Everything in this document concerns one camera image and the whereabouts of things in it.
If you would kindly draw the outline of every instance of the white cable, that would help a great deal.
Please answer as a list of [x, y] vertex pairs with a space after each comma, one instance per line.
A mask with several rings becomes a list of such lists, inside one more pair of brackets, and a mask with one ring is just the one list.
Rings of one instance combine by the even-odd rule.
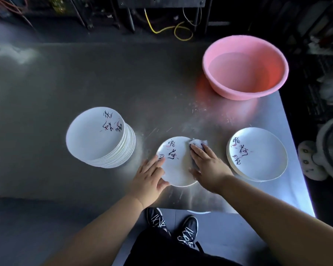
[[182, 13], [184, 14], [184, 17], [186, 18], [187, 22], [189, 22], [192, 26], [196, 27], [196, 26], [200, 25], [201, 19], [202, 19], [202, 7], [200, 7], [200, 22], [196, 25], [192, 24], [192, 22], [186, 17], [185, 12], [184, 12], [184, 8], [182, 8]]

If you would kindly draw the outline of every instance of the sneaker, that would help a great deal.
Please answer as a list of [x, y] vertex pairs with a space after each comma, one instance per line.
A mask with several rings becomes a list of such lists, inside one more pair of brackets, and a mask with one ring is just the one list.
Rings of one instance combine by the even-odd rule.
[[156, 227], [156, 228], [161, 228], [161, 229], [165, 230], [167, 233], [169, 233], [169, 235], [170, 235], [170, 232], [169, 232], [167, 226], [165, 225], [162, 211], [159, 208], [155, 208], [155, 207], [147, 208], [147, 221], [150, 226]]
[[181, 233], [177, 240], [179, 243], [187, 245], [188, 247], [195, 247], [195, 239], [199, 229], [199, 222], [194, 216], [188, 216], [181, 227]]

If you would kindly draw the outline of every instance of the stainless steel table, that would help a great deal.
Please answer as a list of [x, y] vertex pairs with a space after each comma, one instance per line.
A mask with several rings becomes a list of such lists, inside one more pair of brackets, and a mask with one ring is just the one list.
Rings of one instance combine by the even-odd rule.
[[[314, 215], [279, 93], [249, 101], [216, 94], [201, 69], [207, 44], [0, 45], [0, 196], [105, 210], [125, 193], [139, 163], [173, 136], [207, 139], [226, 161], [238, 129], [260, 127], [284, 144], [278, 179], [252, 185]], [[95, 168], [75, 159], [66, 130], [82, 111], [116, 109], [137, 136], [128, 162]], [[234, 212], [196, 183], [167, 188], [156, 206]]]

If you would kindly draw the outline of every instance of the finger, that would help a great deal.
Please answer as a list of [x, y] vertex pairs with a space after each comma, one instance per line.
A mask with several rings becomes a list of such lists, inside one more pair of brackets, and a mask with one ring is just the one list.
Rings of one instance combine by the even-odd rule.
[[146, 165], [143, 166], [142, 173], [145, 173], [146, 171], [151, 168], [151, 166], [158, 160], [158, 155], [155, 155], [150, 161], [147, 162]]
[[190, 168], [189, 172], [193, 175], [193, 177], [194, 177], [195, 180], [198, 181], [200, 179], [201, 173], [198, 170], [196, 170], [194, 168]]
[[165, 171], [163, 168], [161, 167], [156, 168], [154, 173], [152, 174], [153, 183], [156, 185], [164, 174]]
[[146, 173], [148, 175], [152, 175], [157, 168], [163, 165], [164, 162], [165, 162], [165, 157], [162, 157], [159, 161], [156, 161]]
[[209, 157], [217, 158], [216, 154], [212, 151], [212, 149], [208, 145], [202, 144], [202, 146], [204, 147], [205, 152]]
[[147, 162], [148, 162], [147, 159], [142, 160], [141, 166], [138, 168], [137, 173], [141, 173], [142, 172], [142, 168], [143, 168], [143, 166], [145, 166], [147, 164]]
[[159, 179], [158, 184], [157, 184], [157, 190], [159, 192], [162, 192], [166, 187], [170, 186], [170, 183], [165, 181], [164, 179]]
[[191, 148], [192, 148], [193, 151], [195, 151], [195, 153], [198, 156], [200, 156], [201, 159], [207, 160], [207, 159], [210, 158], [201, 148], [198, 148], [196, 145], [191, 144]]
[[190, 150], [190, 154], [193, 160], [195, 161], [196, 165], [200, 168], [202, 159], [193, 150]]

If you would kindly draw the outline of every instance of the white shoelace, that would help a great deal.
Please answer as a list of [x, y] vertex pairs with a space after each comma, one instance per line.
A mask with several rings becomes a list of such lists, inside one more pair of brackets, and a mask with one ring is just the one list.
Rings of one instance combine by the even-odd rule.
[[192, 241], [193, 235], [194, 232], [190, 230], [188, 227], [185, 227], [185, 230], [182, 232], [182, 236], [178, 236], [178, 241], [183, 242], [187, 244], [189, 247], [191, 247], [192, 245], [194, 245], [194, 242], [190, 242]]
[[158, 227], [158, 228], [162, 228], [162, 227], [166, 226], [163, 218], [158, 214], [156, 214], [154, 217], [152, 217], [152, 222], [153, 222], [153, 226]]

